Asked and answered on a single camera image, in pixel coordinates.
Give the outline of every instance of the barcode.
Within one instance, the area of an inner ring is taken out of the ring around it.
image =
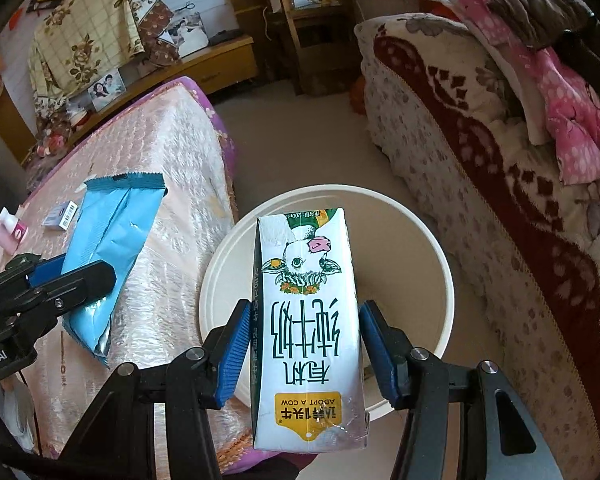
[[[62,229],[67,229],[69,227],[69,222],[71,218],[73,218],[75,212],[75,204],[69,204],[69,207],[66,209],[66,213],[64,214],[64,218],[62,219],[62,223],[60,227]]]

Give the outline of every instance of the pink polka dot blanket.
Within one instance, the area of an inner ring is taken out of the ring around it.
[[[458,0],[493,46],[510,45],[544,97],[546,129],[555,139],[560,179],[584,184],[600,178],[600,99],[581,76],[562,64],[552,48],[527,48],[486,6],[489,0]]]

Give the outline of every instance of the blue gripper pad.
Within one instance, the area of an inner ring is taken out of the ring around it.
[[[35,270],[28,276],[29,286],[35,288],[43,283],[59,278],[62,273],[62,264],[64,264],[65,255],[60,254],[60,256],[37,264]]]
[[[398,373],[392,356],[385,344],[378,321],[387,327],[382,314],[373,301],[365,301],[360,307],[360,333],[365,342],[366,353],[369,355],[374,369],[378,388],[382,396],[395,407],[400,398],[398,390]]]
[[[215,396],[218,409],[222,408],[225,402],[233,396],[235,386],[238,383],[242,363],[244,362],[247,347],[249,346],[250,310],[251,303],[245,301],[240,319],[236,324],[234,332],[231,334],[229,343],[218,366],[218,387],[216,388]]]

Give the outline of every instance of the cow's ear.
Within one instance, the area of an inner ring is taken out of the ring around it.
[[[277,274],[279,272],[282,272],[282,270],[285,269],[285,267],[286,263],[284,260],[281,260],[280,258],[273,258],[262,266],[262,272],[268,272],[269,274]]]
[[[342,272],[342,269],[336,262],[326,258],[320,261],[320,267],[322,268],[322,272],[325,274],[337,274],[338,272]]]

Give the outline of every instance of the cabinet drawer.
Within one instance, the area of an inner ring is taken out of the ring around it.
[[[190,66],[177,77],[189,76],[209,95],[229,85],[258,75],[251,45],[244,45]]]

